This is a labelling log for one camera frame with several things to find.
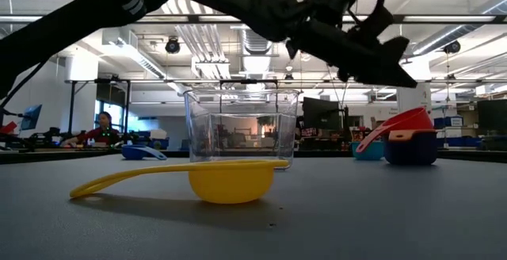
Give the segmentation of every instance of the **yellow scoop handle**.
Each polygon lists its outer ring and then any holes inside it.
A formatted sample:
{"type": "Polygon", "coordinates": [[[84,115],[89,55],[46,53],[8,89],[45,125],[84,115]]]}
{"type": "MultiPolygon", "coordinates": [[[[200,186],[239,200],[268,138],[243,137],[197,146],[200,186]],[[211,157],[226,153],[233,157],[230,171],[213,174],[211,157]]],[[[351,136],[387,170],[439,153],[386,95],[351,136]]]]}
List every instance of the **yellow scoop handle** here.
{"type": "Polygon", "coordinates": [[[120,173],[110,174],[102,178],[87,182],[84,185],[71,190],[71,198],[82,197],[91,193],[96,193],[110,185],[121,182],[125,179],[139,176],[141,174],[166,173],[166,172],[184,172],[194,170],[244,170],[287,166],[288,161],[284,160],[231,160],[231,161],[212,161],[195,162],[178,165],[154,166],[148,168],[127,170],[120,173]]]}

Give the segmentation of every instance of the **clear plastic container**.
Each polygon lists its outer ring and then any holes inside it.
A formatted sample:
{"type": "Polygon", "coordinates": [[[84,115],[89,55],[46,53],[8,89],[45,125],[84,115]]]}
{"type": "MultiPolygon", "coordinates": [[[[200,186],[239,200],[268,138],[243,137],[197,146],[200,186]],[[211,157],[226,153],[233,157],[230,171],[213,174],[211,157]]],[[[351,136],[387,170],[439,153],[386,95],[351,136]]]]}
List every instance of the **clear plastic container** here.
{"type": "Polygon", "coordinates": [[[185,92],[190,162],[283,159],[292,164],[296,90],[185,92]]]}

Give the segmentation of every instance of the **desk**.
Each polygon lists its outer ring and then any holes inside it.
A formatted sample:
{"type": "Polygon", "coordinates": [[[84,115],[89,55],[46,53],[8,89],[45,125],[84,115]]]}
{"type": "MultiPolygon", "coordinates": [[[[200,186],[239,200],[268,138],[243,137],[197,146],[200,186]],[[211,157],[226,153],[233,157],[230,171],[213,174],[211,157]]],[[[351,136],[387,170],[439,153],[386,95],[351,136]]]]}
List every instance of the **desk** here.
{"type": "Polygon", "coordinates": [[[186,173],[77,185],[167,161],[120,155],[0,166],[0,259],[505,259],[507,165],[295,159],[261,201],[199,201],[186,173]]]}

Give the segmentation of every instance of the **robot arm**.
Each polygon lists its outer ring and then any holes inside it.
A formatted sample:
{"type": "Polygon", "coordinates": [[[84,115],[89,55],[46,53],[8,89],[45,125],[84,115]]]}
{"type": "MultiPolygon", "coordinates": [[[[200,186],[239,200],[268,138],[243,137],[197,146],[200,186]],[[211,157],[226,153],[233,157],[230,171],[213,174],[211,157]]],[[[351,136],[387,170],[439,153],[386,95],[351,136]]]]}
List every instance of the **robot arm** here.
{"type": "MultiPolygon", "coordinates": [[[[0,40],[4,97],[22,71],[94,31],[127,25],[157,10],[168,0],[74,0],[0,40]],[[26,53],[23,59],[12,59],[26,53]]],[[[341,30],[342,16],[356,0],[193,0],[239,18],[254,32],[274,42],[287,41],[291,58],[298,50],[339,68],[339,78],[385,86],[415,87],[398,61],[409,41],[397,37],[381,44],[377,36],[393,21],[377,2],[365,21],[341,30]]]]}

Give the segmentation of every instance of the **red object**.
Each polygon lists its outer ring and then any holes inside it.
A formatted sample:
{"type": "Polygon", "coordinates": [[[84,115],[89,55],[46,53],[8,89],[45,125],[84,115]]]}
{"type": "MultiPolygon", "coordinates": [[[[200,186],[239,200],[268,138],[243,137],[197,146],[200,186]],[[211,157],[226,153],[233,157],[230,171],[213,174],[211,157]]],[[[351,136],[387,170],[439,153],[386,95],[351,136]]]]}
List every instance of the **red object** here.
{"type": "Polygon", "coordinates": [[[426,112],[424,106],[418,107],[400,113],[382,123],[378,128],[372,131],[366,138],[361,141],[356,149],[357,153],[366,150],[368,145],[377,137],[389,133],[392,130],[411,130],[411,129],[433,129],[431,117],[426,112]]]}
{"type": "MultiPolygon", "coordinates": [[[[117,135],[118,131],[116,129],[111,129],[110,133],[117,135]]],[[[111,144],[109,144],[111,141],[111,136],[103,135],[101,128],[95,128],[92,131],[88,131],[85,135],[78,136],[78,139],[79,139],[79,142],[82,142],[83,140],[93,139],[93,140],[95,140],[96,143],[97,142],[98,143],[106,143],[108,145],[111,145],[111,144]]]]}
{"type": "Polygon", "coordinates": [[[16,129],[17,125],[14,121],[10,121],[10,123],[2,128],[0,128],[0,133],[10,134],[14,129],[16,129]]]}

